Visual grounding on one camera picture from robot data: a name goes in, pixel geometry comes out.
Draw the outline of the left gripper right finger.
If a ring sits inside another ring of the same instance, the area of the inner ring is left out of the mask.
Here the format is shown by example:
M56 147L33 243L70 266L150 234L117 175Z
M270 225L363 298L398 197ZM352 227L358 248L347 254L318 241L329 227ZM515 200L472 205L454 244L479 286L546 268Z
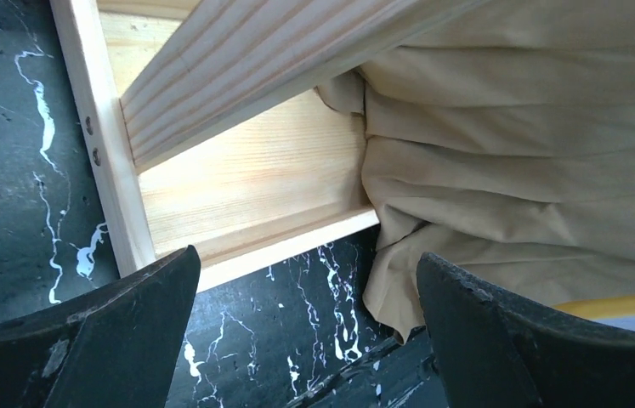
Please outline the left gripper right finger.
M635 407L635 331L585 320L427 252L417 288L451 407Z

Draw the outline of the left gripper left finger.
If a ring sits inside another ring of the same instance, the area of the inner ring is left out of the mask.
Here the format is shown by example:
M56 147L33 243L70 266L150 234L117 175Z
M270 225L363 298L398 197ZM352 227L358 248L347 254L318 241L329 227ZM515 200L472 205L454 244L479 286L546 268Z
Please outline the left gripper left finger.
M200 279L187 246L0 324L0 407L162 407Z

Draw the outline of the brown skirt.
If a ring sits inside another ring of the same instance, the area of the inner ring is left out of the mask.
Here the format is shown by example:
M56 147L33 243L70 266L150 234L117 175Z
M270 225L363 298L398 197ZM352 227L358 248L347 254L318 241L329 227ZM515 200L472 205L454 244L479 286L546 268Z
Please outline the brown skirt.
M635 295L635 1L491 1L317 93L365 119L363 301L401 340L425 252L547 305Z

